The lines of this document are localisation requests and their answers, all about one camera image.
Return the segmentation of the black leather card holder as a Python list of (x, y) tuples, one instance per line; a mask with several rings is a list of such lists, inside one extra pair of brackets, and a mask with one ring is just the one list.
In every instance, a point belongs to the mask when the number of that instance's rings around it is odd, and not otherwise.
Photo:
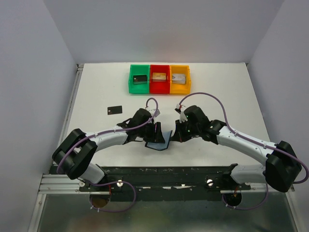
[(146, 142), (145, 147), (149, 149), (153, 149), (156, 151), (163, 151), (168, 149), (169, 143), (171, 141), (171, 136), (172, 136), (172, 131), (166, 131), (163, 132), (163, 138), (164, 142), (163, 143), (151, 143), (151, 142)]

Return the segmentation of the grey credit card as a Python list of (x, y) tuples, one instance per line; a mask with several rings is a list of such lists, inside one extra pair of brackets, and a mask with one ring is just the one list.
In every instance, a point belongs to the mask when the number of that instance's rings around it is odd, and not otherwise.
[(123, 108), (121, 105), (119, 106), (110, 106), (107, 108), (107, 115), (116, 115), (116, 114), (122, 114)]

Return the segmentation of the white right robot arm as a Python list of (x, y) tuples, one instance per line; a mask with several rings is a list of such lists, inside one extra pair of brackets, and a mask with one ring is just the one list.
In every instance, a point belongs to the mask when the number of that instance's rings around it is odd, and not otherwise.
[(232, 164), (222, 177), (222, 184), (227, 189), (234, 189), (244, 183), (265, 183), (279, 192), (287, 192), (302, 169), (291, 145), (285, 141), (275, 144), (241, 135), (230, 129), (225, 122), (209, 120), (196, 105), (188, 108), (177, 105), (175, 111), (180, 118), (175, 122), (173, 141), (183, 143), (200, 137), (258, 161), (257, 165), (249, 166)]

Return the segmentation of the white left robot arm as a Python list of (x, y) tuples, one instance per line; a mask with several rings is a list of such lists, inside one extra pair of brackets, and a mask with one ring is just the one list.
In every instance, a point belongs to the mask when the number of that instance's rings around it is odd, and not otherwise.
[(104, 190), (107, 185), (105, 172), (98, 165), (92, 164), (94, 154), (114, 145), (125, 145), (141, 138), (145, 142), (164, 144), (160, 122), (155, 122), (159, 110), (140, 108), (129, 118), (113, 129), (85, 133), (74, 129), (60, 144), (52, 155), (57, 164), (57, 174), (66, 174), (69, 179), (77, 178), (90, 182), (97, 191)]

